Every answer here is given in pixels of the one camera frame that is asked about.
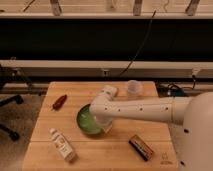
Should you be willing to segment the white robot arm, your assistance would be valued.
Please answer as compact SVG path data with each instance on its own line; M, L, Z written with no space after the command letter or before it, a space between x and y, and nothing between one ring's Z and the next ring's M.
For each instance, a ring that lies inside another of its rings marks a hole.
M89 110L99 125L117 117L182 124L180 171L213 171L213 92L195 97L114 101L103 91Z

